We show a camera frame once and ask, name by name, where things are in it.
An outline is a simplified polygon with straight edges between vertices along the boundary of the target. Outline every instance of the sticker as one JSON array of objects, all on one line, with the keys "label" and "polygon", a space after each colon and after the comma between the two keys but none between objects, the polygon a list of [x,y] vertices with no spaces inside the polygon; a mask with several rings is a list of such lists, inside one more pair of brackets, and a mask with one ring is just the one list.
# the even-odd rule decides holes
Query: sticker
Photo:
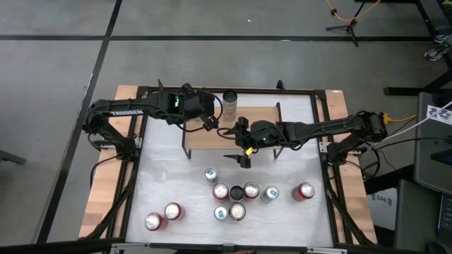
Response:
[{"label": "sticker", "polygon": [[432,116],[430,119],[452,125],[452,111],[447,110],[447,109],[441,109],[441,111],[439,111],[440,109],[441,108],[428,105],[427,117],[436,113],[436,115]]}]

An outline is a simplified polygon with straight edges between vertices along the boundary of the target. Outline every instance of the gray floor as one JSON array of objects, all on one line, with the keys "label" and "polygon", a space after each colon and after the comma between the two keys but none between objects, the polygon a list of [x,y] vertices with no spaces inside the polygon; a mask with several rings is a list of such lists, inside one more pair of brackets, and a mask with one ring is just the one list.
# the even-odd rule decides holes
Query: gray floor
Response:
[{"label": "gray floor", "polygon": [[[435,25],[446,23],[436,3],[422,1]],[[332,1],[342,17],[359,4]],[[113,0],[0,3],[0,35],[103,35]],[[342,24],[324,1],[124,1],[115,35],[340,36],[324,27]],[[426,36],[415,6],[380,4],[358,20],[359,36]],[[93,100],[114,97],[118,85],[274,87],[344,90],[350,113],[415,114],[414,97],[386,97],[382,87],[422,87],[446,70],[425,61],[430,43],[351,42],[111,42]],[[73,128],[100,42],[0,42],[0,149],[26,157],[0,163],[0,245],[33,241],[50,186]],[[388,126],[389,131],[400,125]],[[82,134],[50,241],[75,239],[98,152]],[[389,147],[389,161],[412,161],[413,144]],[[373,155],[361,158],[363,165]],[[383,162],[381,174],[391,170]]]}]

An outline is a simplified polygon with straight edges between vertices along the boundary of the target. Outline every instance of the can lid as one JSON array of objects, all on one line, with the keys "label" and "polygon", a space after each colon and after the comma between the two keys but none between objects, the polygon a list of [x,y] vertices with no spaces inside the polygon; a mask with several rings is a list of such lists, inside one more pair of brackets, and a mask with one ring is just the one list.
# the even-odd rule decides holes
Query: can lid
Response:
[{"label": "can lid", "polygon": [[301,183],[298,187],[298,191],[305,198],[312,198],[314,196],[314,187],[310,183]]},{"label": "can lid", "polygon": [[235,203],[229,209],[229,213],[234,219],[243,219],[246,214],[245,206],[240,203]]},{"label": "can lid", "polygon": [[243,188],[240,186],[234,186],[231,188],[230,196],[233,200],[241,200],[243,198]]},{"label": "can lid", "polygon": [[165,217],[167,219],[177,219],[181,214],[181,207],[175,202],[171,202],[165,207]]},{"label": "can lid", "polygon": [[259,195],[259,186],[257,183],[247,183],[244,187],[245,195],[248,198],[255,198]]},{"label": "can lid", "polygon": [[144,220],[144,226],[148,230],[157,230],[162,223],[162,217],[156,212],[151,212]]},{"label": "can lid", "polygon": [[223,99],[225,102],[235,102],[237,101],[237,93],[233,90],[227,90],[223,93]]},{"label": "can lid", "polygon": [[267,188],[266,194],[269,198],[276,199],[280,195],[280,191],[276,187],[271,186]]},{"label": "can lid", "polygon": [[215,186],[213,186],[213,195],[215,195],[215,197],[217,198],[225,198],[227,197],[228,193],[229,189],[224,183],[217,183]]},{"label": "can lid", "polygon": [[204,171],[204,174],[206,175],[206,178],[209,179],[209,180],[215,179],[217,177],[217,175],[218,175],[217,169],[215,169],[214,167],[207,168]]},{"label": "can lid", "polygon": [[213,211],[213,214],[215,215],[215,218],[217,219],[227,219],[227,210],[224,207],[217,207],[215,208],[215,211]]}]

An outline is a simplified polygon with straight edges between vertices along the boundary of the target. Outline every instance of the yellow cable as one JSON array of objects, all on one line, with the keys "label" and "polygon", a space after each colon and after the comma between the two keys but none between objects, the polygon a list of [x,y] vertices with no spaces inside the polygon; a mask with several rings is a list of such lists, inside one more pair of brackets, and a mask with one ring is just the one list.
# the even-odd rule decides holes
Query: yellow cable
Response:
[{"label": "yellow cable", "polygon": [[404,118],[404,119],[391,119],[391,118],[389,118],[389,122],[393,122],[393,123],[401,123],[401,122],[404,122],[404,121],[411,120],[411,119],[415,118],[416,116],[417,116],[417,115],[412,115],[412,116],[409,116],[409,117]]},{"label": "yellow cable", "polygon": [[[336,16],[336,18],[338,18],[339,20],[342,20],[342,21],[351,21],[351,20],[354,20],[354,19],[358,19],[359,17],[364,16],[368,11],[372,10],[372,8],[375,7],[377,4],[379,4],[380,1],[381,0],[378,0],[374,5],[370,6],[367,10],[365,10],[363,13],[359,14],[358,16],[356,16],[354,18],[341,18],[341,17],[338,16],[338,14],[336,12],[334,13],[334,15]],[[326,2],[330,6],[330,10],[332,11],[333,7],[331,6],[330,1],[326,0]]]}]

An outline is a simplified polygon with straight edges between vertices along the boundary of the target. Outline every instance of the yellow tag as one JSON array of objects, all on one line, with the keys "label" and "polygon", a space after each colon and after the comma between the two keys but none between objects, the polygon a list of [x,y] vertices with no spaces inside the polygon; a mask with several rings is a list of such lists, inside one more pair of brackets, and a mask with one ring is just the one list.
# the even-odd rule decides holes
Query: yellow tag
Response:
[{"label": "yellow tag", "polygon": [[246,153],[246,155],[250,155],[252,152],[253,152],[253,148],[250,147],[250,148],[248,148],[248,150],[245,153]]}]

